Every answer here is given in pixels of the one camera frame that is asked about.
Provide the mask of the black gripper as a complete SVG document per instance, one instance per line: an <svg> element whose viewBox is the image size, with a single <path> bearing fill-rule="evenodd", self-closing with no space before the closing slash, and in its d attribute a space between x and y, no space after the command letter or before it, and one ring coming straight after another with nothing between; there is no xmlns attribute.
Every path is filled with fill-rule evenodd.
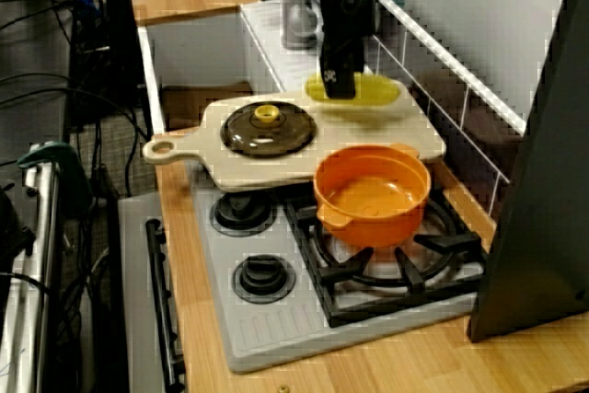
<svg viewBox="0 0 589 393"><path fill-rule="evenodd" d="M323 51L320 73L330 99L353 99L354 59L364 51L364 37L378 27L377 0L319 0L323 19Z"/></svg>

